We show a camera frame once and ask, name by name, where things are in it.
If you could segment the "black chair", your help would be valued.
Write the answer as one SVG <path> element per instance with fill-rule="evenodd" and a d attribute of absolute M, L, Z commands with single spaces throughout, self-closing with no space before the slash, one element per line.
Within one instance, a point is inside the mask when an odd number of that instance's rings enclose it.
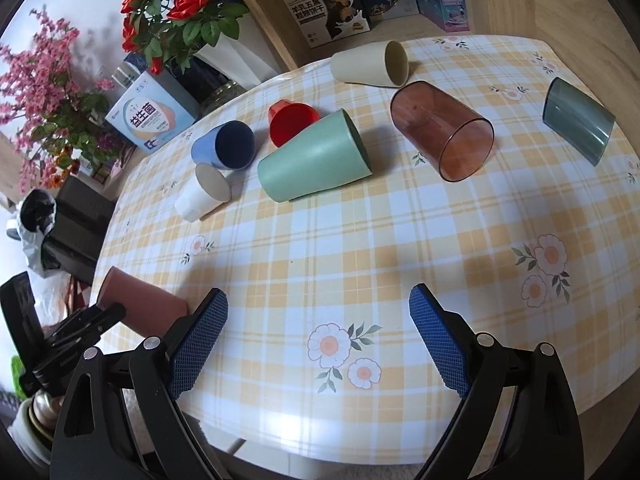
<path fill-rule="evenodd" d="M 115 203 L 76 177 L 55 197 L 53 229 L 42 243 L 42 264 L 91 285 Z"/>

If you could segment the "wooden shelf unit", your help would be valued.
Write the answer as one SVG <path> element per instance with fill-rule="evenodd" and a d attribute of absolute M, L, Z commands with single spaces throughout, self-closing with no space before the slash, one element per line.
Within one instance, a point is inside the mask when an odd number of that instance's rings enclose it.
<path fill-rule="evenodd" d="M 284 0 L 244 0 L 277 56 L 292 70 L 366 42 L 442 32 L 539 39 L 639 142 L 639 0 L 416 0 L 419 13 L 386 16 L 372 32 L 312 46 Z"/>

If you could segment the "pink plastic cup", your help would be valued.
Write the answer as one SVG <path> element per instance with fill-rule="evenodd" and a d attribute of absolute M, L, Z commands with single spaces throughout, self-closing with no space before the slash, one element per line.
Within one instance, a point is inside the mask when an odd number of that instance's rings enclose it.
<path fill-rule="evenodd" d="M 189 314 L 186 300 L 112 266 L 102 282 L 98 306 L 122 304 L 122 322 L 142 337 L 163 337 L 178 318 Z"/>

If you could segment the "black white plastic bag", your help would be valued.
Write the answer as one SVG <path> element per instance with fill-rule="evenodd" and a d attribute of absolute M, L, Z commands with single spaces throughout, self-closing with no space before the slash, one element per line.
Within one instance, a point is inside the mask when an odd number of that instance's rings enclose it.
<path fill-rule="evenodd" d="M 55 225 L 54 197 L 41 188 L 31 190 L 17 205 L 16 232 L 27 267 L 40 278 L 50 278 L 60 265 L 44 255 L 43 243 Z"/>

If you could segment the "white plastic cup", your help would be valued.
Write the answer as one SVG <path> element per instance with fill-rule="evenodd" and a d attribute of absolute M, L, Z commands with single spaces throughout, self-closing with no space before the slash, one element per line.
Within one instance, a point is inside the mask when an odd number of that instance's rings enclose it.
<path fill-rule="evenodd" d="M 195 222 L 231 198 L 231 188 L 222 173 L 207 164 L 198 164 L 180 191 L 175 211 L 187 222 Z"/>

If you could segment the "light blue probiotic box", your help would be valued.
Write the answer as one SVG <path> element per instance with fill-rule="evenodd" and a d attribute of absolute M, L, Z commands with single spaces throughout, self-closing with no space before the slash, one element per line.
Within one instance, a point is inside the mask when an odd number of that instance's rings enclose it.
<path fill-rule="evenodd" d="M 106 121 L 145 154 L 196 122 L 198 101 L 170 73 L 143 72 L 106 114 Z"/>

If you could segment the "brown transparent cup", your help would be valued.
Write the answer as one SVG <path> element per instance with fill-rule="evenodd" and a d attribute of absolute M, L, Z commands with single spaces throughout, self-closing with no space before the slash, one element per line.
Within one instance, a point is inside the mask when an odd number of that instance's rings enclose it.
<path fill-rule="evenodd" d="M 394 94 L 390 117 L 447 182 L 471 177 L 494 147 L 495 130 L 488 119 L 423 80 Z"/>

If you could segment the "yellow plaid floral tablecloth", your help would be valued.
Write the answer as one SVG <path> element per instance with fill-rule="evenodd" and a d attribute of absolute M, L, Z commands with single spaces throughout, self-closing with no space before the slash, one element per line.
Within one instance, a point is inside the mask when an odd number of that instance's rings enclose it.
<path fill-rule="evenodd" d="M 548 341 L 579 411 L 639 366 L 639 159 L 623 131 L 591 165 L 542 121 L 550 82 L 579 84 L 558 50 L 506 36 L 406 43 L 426 80 L 494 126 L 495 149 L 448 183 L 390 121 L 388 89 L 340 84 L 327 62 L 274 78 L 140 162 L 96 268 L 119 268 L 229 317 L 183 411 L 235 437 L 318 460 L 417 463 L 459 399 L 410 318 L 427 285 L 442 306 L 509 347 Z M 192 143 L 232 119 L 258 133 L 288 99 L 354 121 L 373 169 L 342 188 L 276 203 L 255 168 L 189 223 L 175 201 Z"/>

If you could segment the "pink blossom artificial plant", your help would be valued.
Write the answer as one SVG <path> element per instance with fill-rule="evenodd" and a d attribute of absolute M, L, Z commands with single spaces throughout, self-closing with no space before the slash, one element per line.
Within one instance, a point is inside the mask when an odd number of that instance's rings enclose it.
<path fill-rule="evenodd" d="M 1 46 L 1 123 L 18 122 L 12 138 L 24 156 L 18 186 L 55 190 L 81 164 L 93 170 L 124 158 L 125 139 L 106 122 L 111 109 L 111 79 L 101 78 L 87 87 L 74 79 L 72 47 L 79 30 L 69 21 L 54 20 L 46 9 L 31 10 L 39 24 L 27 50 Z"/>

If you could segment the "dark biscuit box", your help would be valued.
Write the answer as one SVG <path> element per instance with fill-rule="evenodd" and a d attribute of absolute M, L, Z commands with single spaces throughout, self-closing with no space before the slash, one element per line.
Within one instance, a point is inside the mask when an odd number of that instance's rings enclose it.
<path fill-rule="evenodd" d="M 283 0 L 309 47 L 370 32 L 361 0 Z"/>

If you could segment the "purple small box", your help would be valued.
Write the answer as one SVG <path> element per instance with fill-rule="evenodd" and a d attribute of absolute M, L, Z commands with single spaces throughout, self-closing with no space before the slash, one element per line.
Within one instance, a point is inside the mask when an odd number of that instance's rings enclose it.
<path fill-rule="evenodd" d="M 465 0 L 416 0 L 420 13 L 444 32 L 468 32 Z"/>

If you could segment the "cream beige plastic cup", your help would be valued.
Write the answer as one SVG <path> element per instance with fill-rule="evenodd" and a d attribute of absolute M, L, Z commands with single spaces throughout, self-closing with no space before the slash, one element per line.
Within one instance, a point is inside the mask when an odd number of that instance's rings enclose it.
<path fill-rule="evenodd" d="M 399 88 L 409 78 L 408 55 L 395 40 L 337 52 L 330 59 L 330 69 L 333 77 L 345 84 Z"/>

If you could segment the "red rose bouquet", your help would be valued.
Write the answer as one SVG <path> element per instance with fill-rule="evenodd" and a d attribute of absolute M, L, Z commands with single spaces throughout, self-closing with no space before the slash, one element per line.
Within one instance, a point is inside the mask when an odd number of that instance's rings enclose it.
<path fill-rule="evenodd" d="M 158 75 L 168 65 L 186 70 L 202 47 L 223 36 L 238 39 L 248 7 L 242 0 L 124 0 L 120 12 L 122 48 L 142 55 Z"/>

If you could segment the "grey transparent cup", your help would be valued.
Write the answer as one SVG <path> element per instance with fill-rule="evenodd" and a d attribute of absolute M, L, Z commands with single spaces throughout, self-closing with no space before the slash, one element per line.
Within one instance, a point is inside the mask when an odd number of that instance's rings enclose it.
<path fill-rule="evenodd" d="M 551 81 L 542 120 L 593 167 L 608 147 L 615 124 L 607 108 L 560 77 Z"/>

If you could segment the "blue plastic cup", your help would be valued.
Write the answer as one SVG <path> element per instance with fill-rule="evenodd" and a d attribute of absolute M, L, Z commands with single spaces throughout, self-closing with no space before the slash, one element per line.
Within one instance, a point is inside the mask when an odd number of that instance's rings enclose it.
<path fill-rule="evenodd" d="M 195 140 L 191 148 L 194 164 L 212 165 L 223 170 L 241 170 L 256 152 L 254 131 L 244 122 L 232 120 L 217 126 Z"/>

